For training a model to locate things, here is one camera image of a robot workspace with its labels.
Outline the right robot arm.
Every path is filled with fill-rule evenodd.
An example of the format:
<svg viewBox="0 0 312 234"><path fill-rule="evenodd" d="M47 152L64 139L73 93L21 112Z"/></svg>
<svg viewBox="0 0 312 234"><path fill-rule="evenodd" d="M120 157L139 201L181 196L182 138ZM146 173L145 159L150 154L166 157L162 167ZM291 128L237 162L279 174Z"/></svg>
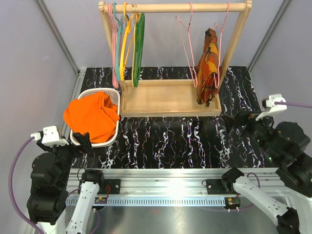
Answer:
<svg viewBox="0 0 312 234"><path fill-rule="evenodd" d="M286 206L256 187L238 168L221 177L226 193L246 197L276 226L280 234L310 234L312 232L312 158L304 151L310 138L295 122L273 126L273 118L260 112L243 112L225 117L226 130L232 134L245 126L243 134L258 143L263 154L277 168L276 174L289 189L294 207Z"/></svg>

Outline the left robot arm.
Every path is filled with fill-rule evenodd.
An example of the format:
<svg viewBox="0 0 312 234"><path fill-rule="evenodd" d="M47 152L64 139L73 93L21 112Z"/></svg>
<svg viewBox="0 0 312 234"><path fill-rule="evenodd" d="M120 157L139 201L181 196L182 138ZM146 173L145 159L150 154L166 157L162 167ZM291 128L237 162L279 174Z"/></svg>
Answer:
<svg viewBox="0 0 312 234"><path fill-rule="evenodd" d="M74 213L65 223L67 184L73 159L92 151L89 133L75 133L78 145L54 134L40 131L31 135L45 152L33 161L31 195L27 201L30 220L40 227L43 234L84 234L91 208L97 194L105 190L106 182L101 170L87 169L81 176L80 192Z"/></svg>

